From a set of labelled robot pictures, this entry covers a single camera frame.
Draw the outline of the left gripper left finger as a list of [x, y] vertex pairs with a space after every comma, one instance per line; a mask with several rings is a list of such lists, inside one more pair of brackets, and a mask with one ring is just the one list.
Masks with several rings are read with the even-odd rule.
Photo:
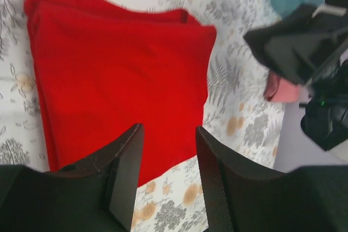
[[130, 231], [143, 144], [135, 124], [56, 172], [1, 166], [1, 231]]

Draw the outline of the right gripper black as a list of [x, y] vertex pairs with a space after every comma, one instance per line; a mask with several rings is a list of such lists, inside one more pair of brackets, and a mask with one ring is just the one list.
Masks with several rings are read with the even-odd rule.
[[306, 85], [300, 127], [324, 151], [347, 141], [347, 16], [314, 14], [302, 4], [283, 20], [249, 30], [256, 60], [293, 84]]

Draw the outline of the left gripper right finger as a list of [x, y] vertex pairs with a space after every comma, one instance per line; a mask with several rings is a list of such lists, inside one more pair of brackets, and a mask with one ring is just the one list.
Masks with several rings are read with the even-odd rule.
[[196, 150], [209, 231], [347, 231], [347, 166], [279, 172], [201, 126]]

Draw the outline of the red t shirt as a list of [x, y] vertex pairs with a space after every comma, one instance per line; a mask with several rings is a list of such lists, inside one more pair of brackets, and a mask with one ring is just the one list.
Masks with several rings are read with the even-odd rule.
[[25, 0], [49, 167], [145, 128], [139, 184], [196, 155], [216, 39], [186, 10], [105, 0]]

